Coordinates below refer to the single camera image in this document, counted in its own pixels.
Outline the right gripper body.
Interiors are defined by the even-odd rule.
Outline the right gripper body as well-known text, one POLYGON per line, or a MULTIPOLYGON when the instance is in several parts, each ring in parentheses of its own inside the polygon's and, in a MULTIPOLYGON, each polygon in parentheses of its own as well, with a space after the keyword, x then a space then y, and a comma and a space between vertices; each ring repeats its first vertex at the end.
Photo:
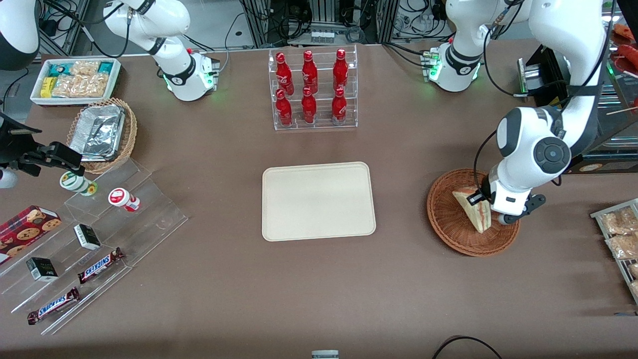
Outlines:
POLYGON ((37 177, 40 168, 37 165, 23 163, 24 156, 36 152, 39 144, 32 134, 42 131, 13 120, 1 114, 0 126, 0 188, 13 188, 17 184, 18 171, 37 177))

